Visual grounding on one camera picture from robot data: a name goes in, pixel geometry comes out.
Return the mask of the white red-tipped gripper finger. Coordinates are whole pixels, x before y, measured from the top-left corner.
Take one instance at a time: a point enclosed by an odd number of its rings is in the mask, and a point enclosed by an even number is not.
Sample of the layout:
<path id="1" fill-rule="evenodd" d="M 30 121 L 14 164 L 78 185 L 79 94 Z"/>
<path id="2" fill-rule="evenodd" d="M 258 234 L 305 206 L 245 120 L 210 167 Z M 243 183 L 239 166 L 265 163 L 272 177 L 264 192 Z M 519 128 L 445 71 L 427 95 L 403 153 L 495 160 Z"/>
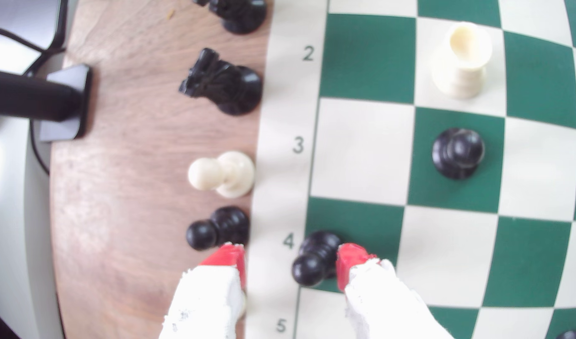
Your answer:
<path id="1" fill-rule="evenodd" d="M 224 243 L 182 274 L 158 338 L 237 338 L 245 285 L 244 245 Z"/>
<path id="2" fill-rule="evenodd" d="M 355 243 L 337 249 L 337 286 L 356 338 L 453 338 L 388 259 Z"/>

